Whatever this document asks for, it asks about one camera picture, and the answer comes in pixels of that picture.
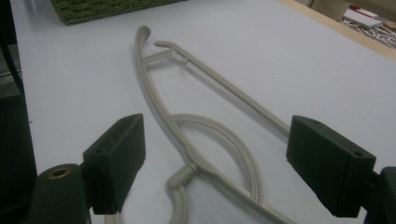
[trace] white surface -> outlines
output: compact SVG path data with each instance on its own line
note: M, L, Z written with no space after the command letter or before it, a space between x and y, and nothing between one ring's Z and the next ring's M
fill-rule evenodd
M142 24L152 30L147 52L156 50L153 40L171 40L285 122L294 114L318 119L375 154L377 171L395 164L396 63L277 1L188 1L73 26L60 23L50 0L14 0L12 8L39 173L82 162L81 153L117 119L144 114L148 154L124 206L127 223L169 221L165 182L183 165L138 83L133 43ZM362 223L363 213L341 219L323 208L286 162L286 141L264 121L224 100L230 97L193 68L168 64L150 70L168 107L236 132L259 162L265 201L300 223ZM204 155L243 183L223 139L185 128ZM188 191L190 223L263 223L203 179Z
M352 9L347 9L344 17L356 22L357 24L367 27L373 27L382 23L382 21L378 21L368 16L361 15L359 12L356 12Z

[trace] white table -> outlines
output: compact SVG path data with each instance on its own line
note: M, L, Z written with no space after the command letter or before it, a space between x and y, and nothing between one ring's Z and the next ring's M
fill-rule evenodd
M147 52L156 50L153 40L174 41L285 122L294 114L324 122L375 154L378 172L396 163L396 63L277 1L188 1L73 26L60 23L50 0L14 0L12 9L39 173L81 163L82 152L117 119L144 114L147 159L124 205L127 223L169 221L165 182L184 164L138 83L134 32L143 24L152 29ZM327 212L287 163L286 140L265 121L190 66L170 62L150 70L167 105L236 132L259 162L266 202L299 223L362 223L364 212L359 219ZM222 139L185 129L244 185ZM189 223L262 223L202 178L188 190Z

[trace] tabletop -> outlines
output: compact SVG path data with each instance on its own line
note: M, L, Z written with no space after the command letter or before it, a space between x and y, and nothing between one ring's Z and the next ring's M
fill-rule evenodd
M317 119L395 164L396 62L274 0L190 0L65 26L50 0L11 1L39 173L82 162L116 120L142 113L147 159L124 205L126 223L169 222L167 179L184 162L157 122L137 77L134 34L179 44L290 124ZM149 69L174 113L214 119L233 130L257 160L264 200L299 223L362 223L333 217L286 161L287 139L192 65L163 60ZM190 140L224 174L246 186L227 142L183 125ZM189 223L266 223L228 200L204 178L188 185ZM92 223L104 223L92 216Z

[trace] table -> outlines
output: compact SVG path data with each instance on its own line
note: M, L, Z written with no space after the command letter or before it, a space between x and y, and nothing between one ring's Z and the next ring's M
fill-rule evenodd
M73 26L60 23L49 0L11 4L39 173L81 163L81 153L111 124L143 113L148 154L124 205L126 223L169 221L173 208L165 183L184 164L139 85L134 32L140 25L152 29L147 52L158 51L154 40L176 42L285 122L294 114L318 119L375 154L376 171L395 164L391 54L340 35L329 29L334 23L323 25L311 11L308 16L316 18L306 17L294 3L191 0ZM241 137L260 165L264 200L273 207L299 223L362 223L364 212L359 219L332 217L286 162L287 140L193 67L169 60L150 72L172 111L215 119ZM210 161L244 186L222 149L228 146L224 139L202 127L183 129ZM202 178L188 190L189 223L263 223ZM98 216L92 221L104 222Z

